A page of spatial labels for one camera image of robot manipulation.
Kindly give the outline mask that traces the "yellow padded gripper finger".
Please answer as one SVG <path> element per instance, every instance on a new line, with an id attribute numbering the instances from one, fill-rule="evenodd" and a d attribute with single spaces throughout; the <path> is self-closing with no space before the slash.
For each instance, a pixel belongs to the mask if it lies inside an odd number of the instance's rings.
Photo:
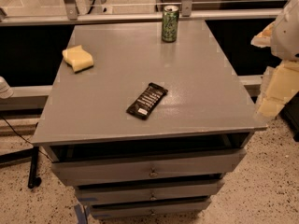
<path id="1" fill-rule="evenodd" d="M 276 68 L 268 66 L 256 102 L 256 116 L 275 118 L 298 92 L 299 62 L 283 60 Z"/>
<path id="2" fill-rule="evenodd" d="M 273 27 L 274 23 L 271 22 L 260 33 L 251 39 L 250 44 L 258 48 L 270 47 Z"/>

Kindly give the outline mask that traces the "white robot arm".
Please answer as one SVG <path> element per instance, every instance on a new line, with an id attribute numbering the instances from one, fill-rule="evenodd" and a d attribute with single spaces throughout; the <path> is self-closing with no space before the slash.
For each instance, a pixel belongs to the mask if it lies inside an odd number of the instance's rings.
<path id="1" fill-rule="evenodd" d="M 271 120 L 299 92 L 299 0 L 290 0 L 277 18 L 252 38 L 251 44 L 269 47 L 281 60 L 279 66 L 267 67 L 263 73 L 256 103 L 256 116 Z"/>

